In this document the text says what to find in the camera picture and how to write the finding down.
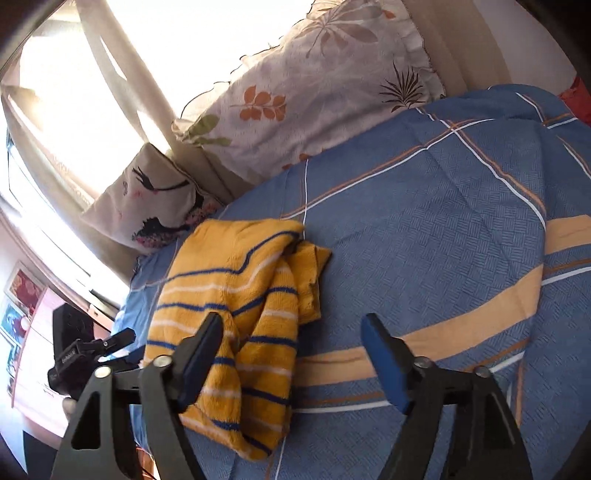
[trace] metal screw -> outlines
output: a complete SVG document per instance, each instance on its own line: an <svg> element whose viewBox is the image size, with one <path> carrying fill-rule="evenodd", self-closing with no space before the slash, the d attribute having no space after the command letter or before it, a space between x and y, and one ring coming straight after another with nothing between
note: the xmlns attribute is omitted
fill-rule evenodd
<svg viewBox="0 0 591 480"><path fill-rule="evenodd" d="M419 368L429 368L431 365L433 365L433 362L426 356L417 356L414 359L414 364Z"/></svg>
<svg viewBox="0 0 591 480"><path fill-rule="evenodd" d="M172 357L168 355L160 355L154 359L154 366L158 368L167 367L173 362Z"/></svg>
<svg viewBox="0 0 591 480"><path fill-rule="evenodd" d="M104 365L103 367L99 367L95 370L95 377L96 378L105 378L111 374L111 368Z"/></svg>
<svg viewBox="0 0 591 480"><path fill-rule="evenodd" d="M474 373L482 378L488 378L491 376L491 371L487 367L479 366L474 369Z"/></svg>

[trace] orange stripe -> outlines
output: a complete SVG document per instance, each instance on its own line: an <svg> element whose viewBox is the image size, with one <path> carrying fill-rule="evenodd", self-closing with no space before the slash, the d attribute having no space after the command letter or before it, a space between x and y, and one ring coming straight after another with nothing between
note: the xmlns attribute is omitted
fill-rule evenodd
<svg viewBox="0 0 591 480"><path fill-rule="evenodd" d="M384 392L370 392L362 395L353 395L351 397L340 397L340 398L326 398L324 400L303 400L298 402L298 408L300 407L319 407L322 405L331 405L335 403L346 403L346 402L358 402L367 400L383 400L385 398Z"/></svg>
<svg viewBox="0 0 591 480"><path fill-rule="evenodd" d="M544 267L544 275L550 275L552 273L558 272L560 270L566 270L567 268L579 267L581 265L586 265L591 263L591 258L585 258L583 260L577 260L571 263L565 263L562 265L558 265L557 267L546 268Z"/></svg>
<svg viewBox="0 0 591 480"><path fill-rule="evenodd" d="M542 209L542 212L545 214L546 213L546 208L544 206L544 204L542 203L542 201L538 198L538 196L530 191L528 188L526 188L525 186L523 186L521 183L519 183L516 179L514 179L511 175L509 175L508 173L505 173L503 170L501 170L500 166L497 165L496 162L493 161L493 159L489 158L479 147L478 145L476 145L464 132L462 131L458 131L458 133L464 138L464 140L466 140L471 146L472 148L474 148L489 164L491 164L494 169L496 170L496 172L499 175L502 175L503 177L505 177L506 179L510 180L513 182L513 184L515 184L515 186L517 188L519 188L522 192L526 193L527 195L529 195L529 197L538 204L538 206Z"/></svg>
<svg viewBox="0 0 591 480"><path fill-rule="evenodd" d="M571 147L571 145L564 138L558 137L558 139L569 148L569 150L573 153L573 155L575 157L577 157L577 159L583 164L583 168L587 171L587 173L589 175L591 175L591 170L589 170L589 165L587 165L587 162L585 162L584 158L581 157L581 155L579 155L579 153L573 147Z"/></svg>
<svg viewBox="0 0 591 480"><path fill-rule="evenodd" d="M556 218L546 224L544 253L550 255L567 248L591 244L591 217Z"/></svg>
<svg viewBox="0 0 591 480"><path fill-rule="evenodd" d="M451 125L451 128L448 128L447 130L445 130L440 135L438 135L438 136L432 138L431 140L429 140L427 143L428 144L431 144L433 142L436 142L437 140L440 140L441 138L445 137L449 132L451 132L452 131L451 130L452 128L462 127L463 125L466 125L466 124L468 124L470 122L473 122L473 121L474 121L473 119L470 119L470 120L464 120L464 121L459 122L457 124L452 124ZM381 165L378 165L373 170L367 171L367 172L361 174L360 176L358 176L358 177L356 177L354 179L347 180L346 182L343 182L340 185L337 185L336 187L331 188L330 190L324 192L322 195L319 195L315 199L309 201L306 205L302 205L302 206L296 208L295 210L292 210L290 212L284 213L283 215L281 215L281 218L285 218L287 216L293 215L294 213L302 210L302 208L305 208L306 206L309 206L312 203L317 202L318 200L322 200L324 197L330 195L331 193L336 192L337 190L339 190L339 189L341 189L343 187L346 187L347 185L350 185L352 183L355 183L358 180L362 180L365 177L368 177L368 176L376 173L377 171L382 170L383 168L386 168L386 167L389 167L391 165L394 165L395 163L398 163L400 160L402 160L404 157L406 157L406 156L408 156L408 155L416 152L417 150L420 150L421 148L425 148L425 145L416 145L415 147L412 147L409 150L402 152L399 156L397 156L397 157L395 157L395 158L393 158L391 160L388 160L387 162L382 163Z"/></svg>
<svg viewBox="0 0 591 480"><path fill-rule="evenodd" d="M533 99L528 97L527 95L524 95L525 98L527 98L531 103L533 103L538 110L540 111L540 115L542 116L542 122L544 122L544 119L546 118L546 116L544 115L544 111L542 110L542 107Z"/></svg>
<svg viewBox="0 0 591 480"><path fill-rule="evenodd" d="M525 346L527 345L527 342L529 340L530 339L528 339L528 338L524 338L523 340L511 345L509 348L506 348L502 352L499 352L498 354L493 355L492 357L487 358L486 360L483 360L482 362L478 362L477 364L474 364L470 367L465 368L464 372L471 372L479 365L492 364L492 363L496 362L497 360L500 360L501 358L503 358L505 355L507 355L515 350L519 350L520 348L525 348Z"/></svg>
<svg viewBox="0 0 591 480"><path fill-rule="evenodd" d="M515 422L518 427L521 426L521 406L523 403L523 377L524 377L524 362L519 362L517 369L517 397L515 399Z"/></svg>
<svg viewBox="0 0 591 480"><path fill-rule="evenodd" d="M531 317L537 311L543 266L539 265L475 310L444 320L401 338L413 355L433 361L462 353ZM362 346L295 361L294 387L313 387L374 378L375 370Z"/></svg>
<svg viewBox="0 0 591 480"><path fill-rule="evenodd" d="M546 120L543 124L544 125L549 125L552 122L556 122L556 120L561 120L561 119L563 119L563 118L565 118L567 116L573 116L573 114L572 113L563 113L562 115L555 116L554 118L550 118L550 119Z"/></svg>

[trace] leaf print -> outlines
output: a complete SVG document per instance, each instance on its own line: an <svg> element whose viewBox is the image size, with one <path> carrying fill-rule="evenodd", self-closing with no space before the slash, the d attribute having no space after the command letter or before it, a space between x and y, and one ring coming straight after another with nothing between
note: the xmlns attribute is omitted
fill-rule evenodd
<svg viewBox="0 0 591 480"><path fill-rule="evenodd" d="M229 147L232 144L232 140L226 137L215 138L215 144L220 147Z"/></svg>
<svg viewBox="0 0 591 480"><path fill-rule="evenodd" d="M252 103L252 101L255 99L255 94L256 94L256 85L253 85L253 86L247 88L244 91L244 103Z"/></svg>
<svg viewBox="0 0 591 480"><path fill-rule="evenodd" d="M250 102L243 103L242 105L231 105L239 106L240 119L247 120L261 120L263 115L268 120L277 120L281 122L285 118L285 95L276 95L273 97L269 92L259 92L256 94L256 85L253 85L246 89L244 98L249 99ZM229 138L213 138L206 139L206 142L202 143L215 143L227 147L232 140Z"/></svg>
<svg viewBox="0 0 591 480"><path fill-rule="evenodd" d="M324 56L324 46L326 45L326 42L328 42L330 40L330 33L328 31L324 32L324 35L322 35L322 38L320 39L320 52L322 53L322 56Z"/></svg>
<svg viewBox="0 0 591 480"><path fill-rule="evenodd" d="M357 24L350 24L350 23L343 23L343 24L334 24L335 27L345 32L347 35L350 35L356 40L359 40L363 43L375 43L378 41L378 37L375 36L374 32L370 29L362 27L361 25Z"/></svg>
<svg viewBox="0 0 591 480"><path fill-rule="evenodd" d="M342 2L339 6L339 13L344 14L345 12L350 12L351 10L355 10L356 8L362 7L366 5L368 2L367 0L349 0Z"/></svg>
<svg viewBox="0 0 591 480"><path fill-rule="evenodd" d="M341 37L337 32L332 32L333 37L335 39L336 42L336 46L339 47L341 50L343 50L347 45L349 45L349 42L346 41L343 37Z"/></svg>
<svg viewBox="0 0 591 480"><path fill-rule="evenodd" d="M285 103L285 97L283 95L277 95L274 99L273 99L273 106L280 106L283 103Z"/></svg>
<svg viewBox="0 0 591 480"><path fill-rule="evenodd" d="M344 13L339 16L339 22L351 22L356 20L371 20L382 15L382 9L377 5L367 5L359 10Z"/></svg>
<svg viewBox="0 0 591 480"><path fill-rule="evenodd" d="M300 33L298 33L294 38L304 38L307 34L314 33L316 31L316 26L312 24L309 27L306 27Z"/></svg>
<svg viewBox="0 0 591 480"><path fill-rule="evenodd" d="M255 98L255 105L256 106L263 106L268 104L271 101L271 95L267 92L259 93Z"/></svg>
<svg viewBox="0 0 591 480"><path fill-rule="evenodd" d="M262 113L269 120L273 120L275 118L275 111L272 108L264 108Z"/></svg>
<svg viewBox="0 0 591 480"><path fill-rule="evenodd" d="M378 37L370 29L352 22L377 19L381 15L382 8L376 1L345 0L339 6L330 9L321 17L313 20L296 38L305 37L311 32L317 32L314 42L306 53L306 58L310 57L318 42L320 42L320 53L326 56L324 48L331 37L334 38L339 50L343 50L348 45L348 42L341 36L341 33L363 43L375 43L378 41Z"/></svg>
<svg viewBox="0 0 591 480"><path fill-rule="evenodd" d="M196 135L205 135L216 128L220 118L216 115L205 115L200 117L191 127L187 130L187 137L195 137Z"/></svg>
<svg viewBox="0 0 591 480"><path fill-rule="evenodd" d="M252 108L244 108L240 110L240 119L241 120L250 120L252 116Z"/></svg>
<svg viewBox="0 0 591 480"><path fill-rule="evenodd" d="M281 122L285 118L285 104L275 109L275 117L278 122Z"/></svg>
<svg viewBox="0 0 591 480"><path fill-rule="evenodd" d="M403 73L400 75L394 62L392 62L392 66L394 67L394 73L396 74L398 83L396 84L386 80L388 85L381 85L385 91L380 92L379 94L393 97L390 100L383 100L382 103L397 103L397 105L392 108L392 113L403 106L411 108L411 106L417 103L425 103L423 100L419 100L422 96L421 89L423 86L418 82L418 73L415 73L412 67L409 67L406 74Z"/></svg>
<svg viewBox="0 0 591 480"><path fill-rule="evenodd" d="M206 138L206 137L197 137L192 140L191 142L193 145L219 145L221 147L229 147L232 143L232 140L226 137L219 137L219 138Z"/></svg>

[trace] bird print cushion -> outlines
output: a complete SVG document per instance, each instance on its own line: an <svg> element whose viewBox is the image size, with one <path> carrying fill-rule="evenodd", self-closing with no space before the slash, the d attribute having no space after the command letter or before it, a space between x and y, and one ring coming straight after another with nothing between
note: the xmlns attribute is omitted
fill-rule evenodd
<svg viewBox="0 0 591 480"><path fill-rule="evenodd" d="M156 147L145 144L82 219L116 242L149 254L220 207Z"/></svg>

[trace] pillow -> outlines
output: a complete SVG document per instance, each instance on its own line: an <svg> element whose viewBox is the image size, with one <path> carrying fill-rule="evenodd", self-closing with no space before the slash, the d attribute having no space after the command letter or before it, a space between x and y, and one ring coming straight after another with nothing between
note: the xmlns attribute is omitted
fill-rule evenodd
<svg viewBox="0 0 591 480"><path fill-rule="evenodd" d="M149 254L220 207L156 147L145 144L82 219L116 242Z"/></svg>
<svg viewBox="0 0 591 480"><path fill-rule="evenodd" d="M242 61L173 130L254 185L444 94L401 0L317 0Z"/></svg>

